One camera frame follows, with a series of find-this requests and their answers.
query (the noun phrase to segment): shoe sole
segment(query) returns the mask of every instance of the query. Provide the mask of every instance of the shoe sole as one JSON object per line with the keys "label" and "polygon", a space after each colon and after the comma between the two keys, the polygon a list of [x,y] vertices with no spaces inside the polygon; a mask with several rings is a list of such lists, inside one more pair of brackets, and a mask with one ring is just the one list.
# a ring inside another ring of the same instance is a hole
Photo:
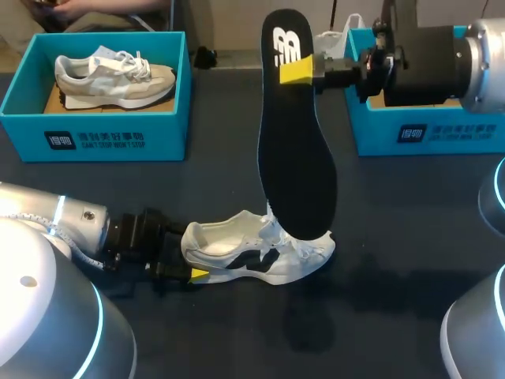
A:
{"label": "shoe sole", "polygon": [[147,107],[163,99],[167,96],[174,86],[168,88],[167,90],[160,92],[156,95],[147,97],[145,99],[118,99],[108,96],[65,96],[65,108],[72,109],[91,109],[97,107],[103,107],[107,105],[115,105],[123,109],[140,109]]}
{"label": "shoe sole", "polygon": [[293,275],[272,275],[268,274],[267,272],[265,273],[265,272],[250,271],[246,268],[237,268],[233,270],[225,268],[216,268],[205,265],[198,261],[192,261],[189,254],[185,251],[182,252],[182,256],[191,267],[198,268],[199,270],[204,270],[209,273],[209,275],[204,277],[203,279],[194,281],[192,280],[191,283],[194,284],[225,283],[238,278],[249,277],[263,280],[264,282],[267,282],[273,286],[279,286],[282,284],[288,284],[300,280],[302,278],[305,278],[306,276],[312,274],[319,268],[323,267],[328,262],[331,255],[333,255],[333,251],[334,250],[331,251],[331,254],[325,257],[324,261],[322,261],[320,265],[310,266],[310,269],[297,271]]}
{"label": "shoe sole", "polygon": [[[281,9],[267,16],[261,34],[263,113],[258,169],[265,196],[282,228],[297,239],[313,240],[331,229],[337,174],[317,121],[314,87],[279,82],[275,63],[281,55],[274,48],[273,36],[277,28],[285,33],[284,39],[293,38],[292,33],[298,37],[300,57],[296,58],[313,54],[310,26],[301,13]],[[295,45],[284,41],[279,49],[296,50]]]}

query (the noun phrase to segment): white shoe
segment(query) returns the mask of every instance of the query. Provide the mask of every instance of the white shoe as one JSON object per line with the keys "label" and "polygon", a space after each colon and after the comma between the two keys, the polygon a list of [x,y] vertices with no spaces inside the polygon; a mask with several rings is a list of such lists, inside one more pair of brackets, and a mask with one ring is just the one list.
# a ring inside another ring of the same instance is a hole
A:
{"label": "white shoe", "polygon": [[170,92],[175,75],[168,66],[151,65],[125,51],[110,51],[84,59],[56,58],[54,75],[65,94],[65,108],[83,109],[117,105],[127,109],[146,107]]}
{"label": "white shoe", "polygon": [[335,249],[331,232],[314,241],[288,235],[269,214],[248,211],[221,223],[191,223],[182,236],[189,265],[209,272],[195,283],[221,283],[251,276],[269,284],[294,282],[323,266]]}

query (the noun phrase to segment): shoe box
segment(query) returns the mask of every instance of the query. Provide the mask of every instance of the shoe box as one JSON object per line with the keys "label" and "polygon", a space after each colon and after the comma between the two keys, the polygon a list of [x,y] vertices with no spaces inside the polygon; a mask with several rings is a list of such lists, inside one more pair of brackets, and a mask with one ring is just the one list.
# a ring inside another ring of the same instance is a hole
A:
{"label": "shoe box", "polygon": [[[67,111],[55,85],[55,59],[86,58],[101,45],[139,51],[151,64],[172,67],[174,96],[135,111],[111,106]],[[184,32],[39,34],[13,78],[0,121],[24,162],[179,161],[185,157],[190,97]]]}
{"label": "shoe box", "polygon": [[[464,27],[454,35],[463,36]],[[371,29],[351,29],[346,57],[375,43]],[[470,114],[457,100],[422,107],[385,107],[383,94],[360,103],[355,87],[345,90],[350,123],[360,156],[477,154],[505,152],[505,116]]]}

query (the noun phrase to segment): dark table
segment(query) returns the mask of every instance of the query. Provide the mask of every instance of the dark table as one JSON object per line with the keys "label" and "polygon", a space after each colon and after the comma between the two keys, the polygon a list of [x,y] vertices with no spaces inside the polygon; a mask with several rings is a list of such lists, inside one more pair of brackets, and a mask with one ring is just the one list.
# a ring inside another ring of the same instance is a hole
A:
{"label": "dark table", "polygon": [[[9,80],[0,77],[3,93]],[[1,130],[0,180],[113,216],[144,206],[180,221],[264,214],[260,72],[199,72],[193,98],[183,163],[23,164]],[[443,315],[505,261],[477,208],[500,157],[358,158],[343,93],[325,92],[317,110],[339,173],[334,259],[282,287],[238,280],[160,298],[137,286],[133,299],[114,300],[137,338],[137,377],[448,377]]]}

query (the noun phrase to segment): robotic arm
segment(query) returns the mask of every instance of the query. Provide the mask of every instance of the robotic arm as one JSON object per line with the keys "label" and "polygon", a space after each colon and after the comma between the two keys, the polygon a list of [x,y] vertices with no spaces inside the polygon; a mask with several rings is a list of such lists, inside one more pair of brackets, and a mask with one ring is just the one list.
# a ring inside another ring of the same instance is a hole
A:
{"label": "robotic arm", "polygon": [[388,107],[457,98],[472,113],[505,111],[505,19],[478,20],[455,38],[452,26],[419,28],[416,0],[384,0],[372,31],[376,45],[358,62],[314,60],[320,86],[355,84],[361,102],[383,90]]}
{"label": "robotic arm", "polygon": [[185,226],[153,209],[114,221],[102,205],[4,182],[0,212],[0,377],[133,378],[128,321],[72,260],[187,283],[194,272],[170,239]]}

